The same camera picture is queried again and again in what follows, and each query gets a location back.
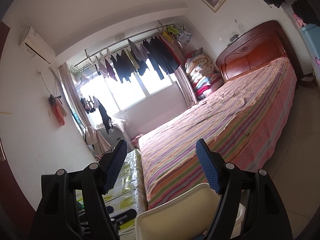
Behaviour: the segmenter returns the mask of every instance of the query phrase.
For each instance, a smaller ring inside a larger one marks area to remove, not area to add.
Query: ceiling
[[[148,4],[173,4],[175,1],[185,0],[15,0],[5,17],[15,17],[23,27],[33,26],[56,52],[61,53],[67,49],[66,45],[70,47],[83,39],[83,35],[98,31],[94,29],[93,23],[104,24],[101,19],[114,17],[118,12],[129,13],[138,7],[143,9]],[[126,35],[139,32],[138,29],[128,30]],[[78,33],[82,36],[75,39]],[[97,46],[104,46],[112,39],[103,40]]]

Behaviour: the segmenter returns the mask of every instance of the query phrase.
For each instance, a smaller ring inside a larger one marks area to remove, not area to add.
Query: window sill
[[[164,87],[164,88],[161,88],[161,89],[158,90],[157,92],[154,92],[154,93],[152,93],[151,95],[149,95],[149,96],[147,96],[147,97],[145,97],[145,98],[143,98],[143,99],[135,102],[135,103],[132,104],[131,106],[128,106],[127,108],[125,108],[125,109],[123,109],[123,110],[120,110],[118,113],[114,114],[113,117],[117,118],[119,115],[125,113],[125,112],[128,111],[130,108],[132,108],[132,107],[140,104],[141,102],[143,102],[143,101],[145,101],[145,100],[148,100],[149,98],[155,96],[155,95],[158,94],[159,92],[161,92],[161,91],[163,91],[163,90],[166,90],[168,87],[171,87],[171,86],[176,85],[176,84],[177,84],[177,82],[174,81],[171,85],[166,86],[166,87]]]

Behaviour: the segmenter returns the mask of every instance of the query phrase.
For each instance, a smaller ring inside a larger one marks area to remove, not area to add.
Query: wall-mounted air conditioner
[[[32,26],[29,26],[21,35],[19,47],[30,53],[31,57],[38,55],[51,64],[56,57],[54,50],[42,39]]]

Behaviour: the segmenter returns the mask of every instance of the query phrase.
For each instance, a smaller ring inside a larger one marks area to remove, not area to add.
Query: floor
[[[293,237],[308,224],[320,205],[320,93],[295,91],[288,121],[264,169],[287,210]]]

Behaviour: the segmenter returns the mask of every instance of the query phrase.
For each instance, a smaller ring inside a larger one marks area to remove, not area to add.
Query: striped bedsheet
[[[206,178],[196,156],[203,138],[212,151],[256,172],[274,152],[296,84],[288,58],[233,81],[139,140],[149,209]]]

